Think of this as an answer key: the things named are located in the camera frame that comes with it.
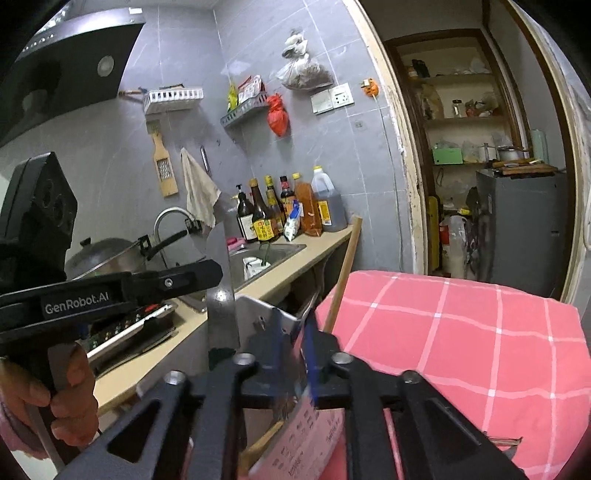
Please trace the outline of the person's left hand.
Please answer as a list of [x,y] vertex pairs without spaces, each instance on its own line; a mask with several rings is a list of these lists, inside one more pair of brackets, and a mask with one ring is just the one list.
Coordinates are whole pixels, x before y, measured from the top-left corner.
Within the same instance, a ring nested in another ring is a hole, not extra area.
[[67,445],[85,447],[93,440],[99,426],[98,402],[93,394],[95,377],[81,346],[70,356],[67,381],[67,388],[52,395],[21,367],[1,362],[1,437],[9,450],[36,459],[47,457],[27,413],[28,405],[51,410],[55,416],[51,431]]

